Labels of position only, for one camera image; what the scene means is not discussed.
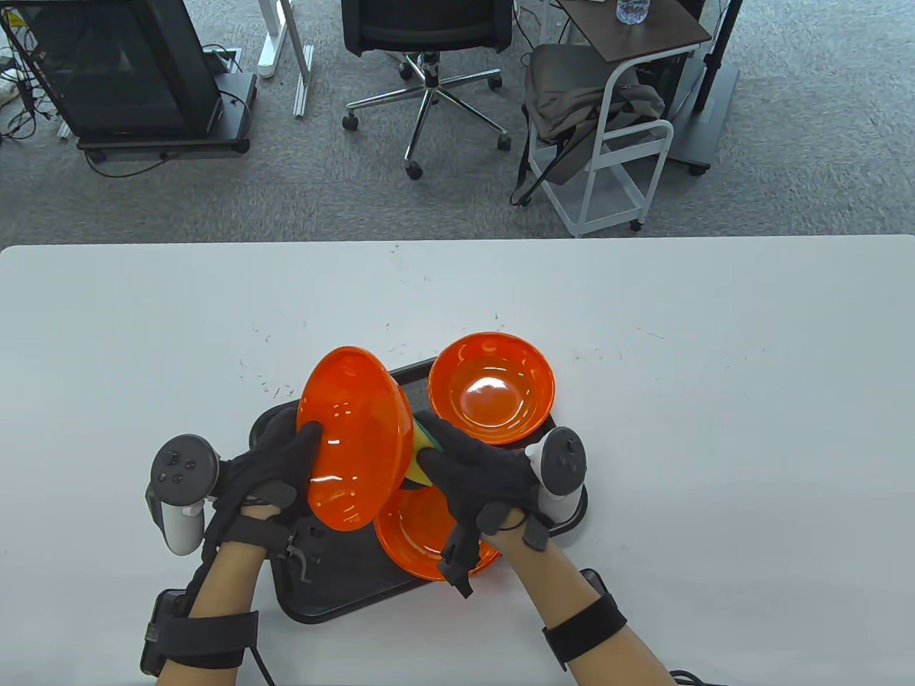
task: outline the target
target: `black tray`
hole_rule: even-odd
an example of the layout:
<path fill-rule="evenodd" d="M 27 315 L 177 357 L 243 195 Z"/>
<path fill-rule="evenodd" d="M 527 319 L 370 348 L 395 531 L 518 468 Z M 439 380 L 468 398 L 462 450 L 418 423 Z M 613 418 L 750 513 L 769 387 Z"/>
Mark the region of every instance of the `black tray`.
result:
<path fill-rule="evenodd" d="M 425 381 L 434 361 L 435 358 L 426 359 L 391 372 L 394 380 L 404 387 L 414 412 L 428 408 Z M 298 401 L 285 402 L 258 417 L 251 427 L 249 445 L 254 446 L 276 413 L 297 405 Z M 534 434 L 506 447 L 520 448 L 535 443 L 554 427 L 553 418 L 548 417 Z M 586 511 L 587 490 L 582 488 L 575 515 L 553 527 L 550 535 L 572 530 L 585 517 Z M 291 619 L 302 624 L 320 624 L 429 583 L 394 564 L 371 525 L 343 533 L 328 529 L 313 516 L 302 518 L 298 522 L 294 545 L 307 554 L 319 550 L 320 564 L 308 566 L 308 582 L 301 581 L 302 564 L 296 557 L 272 558 L 270 566 L 277 602 Z"/>

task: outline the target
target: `chair wheel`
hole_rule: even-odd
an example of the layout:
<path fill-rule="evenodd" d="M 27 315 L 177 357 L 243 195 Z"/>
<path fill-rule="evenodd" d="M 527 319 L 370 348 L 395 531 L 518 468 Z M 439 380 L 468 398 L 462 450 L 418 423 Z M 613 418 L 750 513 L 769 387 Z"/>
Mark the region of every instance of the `chair wheel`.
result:
<path fill-rule="evenodd" d="M 412 181 L 416 181 L 423 175 L 423 168 L 416 162 L 411 162 L 406 166 L 406 175 L 409 176 Z"/>

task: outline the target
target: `gray cloth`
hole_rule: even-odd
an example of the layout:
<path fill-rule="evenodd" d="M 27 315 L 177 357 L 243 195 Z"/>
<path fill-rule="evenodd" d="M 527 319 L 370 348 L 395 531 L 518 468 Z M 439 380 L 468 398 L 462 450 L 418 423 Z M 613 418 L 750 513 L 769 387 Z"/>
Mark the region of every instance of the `gray cloth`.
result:
<path fill-rule="evenodd" d="M 548 44 L 533 49 L 524 105 L 540 138 L 562 142 L 558 159 L 545 174 L 547 181 L 564 184 L 591 157 L 604 88 L 618 65 L 604 61 L 591 46 Z M 607 130 L 658 119 L 663 111 L 658 92 L 640 84 L 635 69 L 626 70 L 613 88 Z"/>

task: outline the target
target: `black stand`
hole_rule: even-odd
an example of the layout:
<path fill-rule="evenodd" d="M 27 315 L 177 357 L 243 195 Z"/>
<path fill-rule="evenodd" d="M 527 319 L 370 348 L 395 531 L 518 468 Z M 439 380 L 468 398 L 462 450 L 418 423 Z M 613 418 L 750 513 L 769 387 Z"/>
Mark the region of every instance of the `black stand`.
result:
<path fill-rule="evenodd" d="M 251 147 L 247 136 L 251 129 L 251 105 L 257 95 L 256 77 L 251 73 L 226 73 L 214 78 L 222 91 L 222 112 L 206 138 L 113 140 L 83 136 L 76 146 L 95 164 L 243 155 Z"/>
<path fill-rule="evenodd" d="M 722 60 L 742 5 L 743 0 L 730 0 L 712 51 L 701 62 L 698 58 L 688 59 L 681 78 L 681 89 L 685 87 L 689 92 L 671 120 L 673 144 L 668 157 L 689 165 L 690 174 L 696 177 L 703 175 L 715 161 L 718 141 L 737 87 L 739 70 L 725 66 Z M 705 75 L 695 90 L 695 81 L 688 75 L 695 74 L 703 63 Z"/>

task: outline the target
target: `carpet floor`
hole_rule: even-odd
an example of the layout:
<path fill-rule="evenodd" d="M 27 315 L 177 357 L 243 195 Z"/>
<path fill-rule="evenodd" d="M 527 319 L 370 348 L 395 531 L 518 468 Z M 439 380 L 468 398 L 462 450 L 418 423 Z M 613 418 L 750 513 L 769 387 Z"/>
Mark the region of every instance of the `carpet floor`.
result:
<path fill-rule="evenodd" d="M 706 4 L 706 27 L 717 3 Z M 188 0 L 188 10 L 201 42 L 242 48 L 242 67 L 253 69 L 264 40 L 253 0 Z M 395 64 L 346 51 L 336 0 L 299 0 L 296 17 L 315 46 L 303 120 L 292 115 L 296 66 L 286 46 L 275 76 L 259 85 L 252 147 L 241 158 L 175 161 L 110 180 L 92 173 L 72 141 L 56 138 L 57 123 L 42 122 L 35 137 L 0 145 L 0 249 L 568 235 L 543 193 L 526 209 L 508 203 L 524 136 L 527 46 L 517 29 L 500 55 L 480 49 L 443 59 L 448 74 L 503 69 L 500 91 L 477 83 L 459 93 L 510 130 L 513 149 L 496 150 L 491 131 L 439 106 L 416 155 L 425 175 L 414 182 L 401 157 L 416 101 L 365 111 L 358 132 L 340 127 L 347 101 L 401 86 Z M 555 35 L 564 18 L 551 11 Z M 532 15 L 522 13 L 522 25 L 536 36 Z M 913 232 L 912 0 L 750 0 L 726 62 L 741 75 L 718 159 L 699 178 L 668 163 L 642 236 Z"/>

